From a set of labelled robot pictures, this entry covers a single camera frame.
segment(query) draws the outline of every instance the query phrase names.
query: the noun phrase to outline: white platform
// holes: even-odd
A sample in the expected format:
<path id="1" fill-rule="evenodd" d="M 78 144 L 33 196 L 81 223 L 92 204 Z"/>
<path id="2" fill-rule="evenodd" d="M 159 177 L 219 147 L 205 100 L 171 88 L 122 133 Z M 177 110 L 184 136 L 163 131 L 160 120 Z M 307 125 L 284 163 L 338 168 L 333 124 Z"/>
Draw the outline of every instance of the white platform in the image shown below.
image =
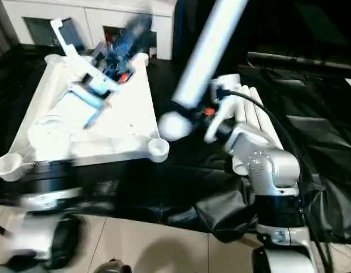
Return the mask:
<path id="1" fill-rule="evenodd" d="M 9 150 L 21 154 L 25 163 L 34 160 L 27 135 L 34 120 L 46 116 L 67 85 L 82 78 L 70 69 L 68 57 L 48 55 L 45 59 L 47 67 Z M 136 55 L 131 61 L 136 72 L 121 91 L 106 99 L 106 106 L 89 128 L 72 132 L 71 154 L 77 166 L 146 157 L 153 160 L 149 143 L 159 139 L 159 132 L 147 63 L 146 54 Z"/>

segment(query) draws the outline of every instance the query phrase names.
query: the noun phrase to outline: black fabric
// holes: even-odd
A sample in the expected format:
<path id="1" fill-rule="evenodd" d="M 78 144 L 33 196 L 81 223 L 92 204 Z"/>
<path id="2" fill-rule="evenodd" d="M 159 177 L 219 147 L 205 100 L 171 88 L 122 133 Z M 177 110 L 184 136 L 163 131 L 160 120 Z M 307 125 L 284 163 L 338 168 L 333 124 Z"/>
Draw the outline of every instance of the black fabric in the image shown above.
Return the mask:
<path id="1" fill-rule="evenodd" d="M 38 162 L 21 179 L 21 194 L 48 193 L 63 191 L 78 186 L 77 179 L 73 177 L 72 162 Z"/>
<path id="2" fill-rule="evenodd" d="M 45 69 L 47 49 L 16 48 L 0 59 L 0 156 L 15 137 Z M 181 61 L 151 60 L 148 78 L 157 118 L 184 69 Z M 351 87 L 343 78 L 222 68 L 258 89 L 298 145 L 305 211 L 320 239 L 351 242 Z M 279 79 L 300 79 L 298 85 Z M 285 149 L 290 150 L 278 132 Z M 228 242 L 253 230 L 256 210 L 248 179 L 233 174 L 220 143 L 202 129 L 171 143 L 164 163 L 149 160 L 75 168 L 83 186 L 82 213 L 128 218 L 212 232 Z M 0 179 L 0 203 L 15 203 L 15 183 Z"/>

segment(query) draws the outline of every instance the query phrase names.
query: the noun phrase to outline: white cabinet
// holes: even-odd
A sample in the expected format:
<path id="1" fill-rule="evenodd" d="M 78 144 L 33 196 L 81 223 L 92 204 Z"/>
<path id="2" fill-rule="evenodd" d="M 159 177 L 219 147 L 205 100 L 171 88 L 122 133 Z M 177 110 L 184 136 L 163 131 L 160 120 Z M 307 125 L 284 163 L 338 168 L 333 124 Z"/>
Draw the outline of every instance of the white cabinet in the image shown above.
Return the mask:
<path id="1" fill-rule="evenodd" d="M 93 48 L 87 26 L 85 9 L 81 7 L 4 0 L 3 5 L 12 26 L 22 44 L 34 44 L 25 18 L 55 19 L 72 18 L 78 34 L 85 47 Z"/>
<path id="2" fill-rule="evenodd" d="M 150 8 L 158 59 L 172 59 L 174 10 L 177 0 L 2 0 L 20 43 L 34 44 L 25 18 L 72 18 L 86 48 L 105 39 L 104 27 L 122 28 Z"/>

